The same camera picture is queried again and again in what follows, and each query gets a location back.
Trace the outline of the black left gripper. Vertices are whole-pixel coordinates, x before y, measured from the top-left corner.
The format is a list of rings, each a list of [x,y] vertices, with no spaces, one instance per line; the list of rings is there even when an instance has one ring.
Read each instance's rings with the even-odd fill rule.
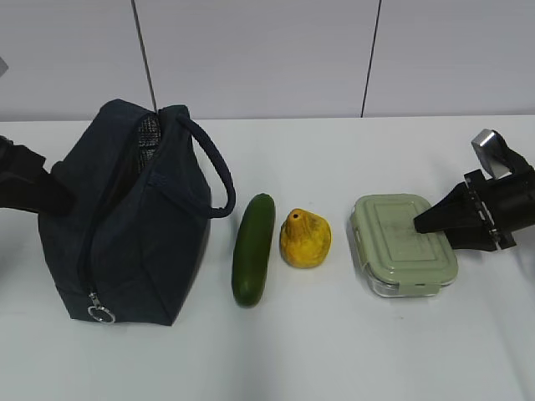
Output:
[[[66,216],[76,197],[44,170],[45,158],[1,136],[1,207]]]

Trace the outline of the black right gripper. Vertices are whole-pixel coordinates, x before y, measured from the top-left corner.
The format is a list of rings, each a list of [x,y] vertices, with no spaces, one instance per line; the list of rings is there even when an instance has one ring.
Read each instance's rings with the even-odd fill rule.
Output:
[[[446,231],[454,250],[496,251],[515,246],[512,233],[534,225],[531,166],[488,180],[474,170],[465,182],[414,219],[417,232]]]

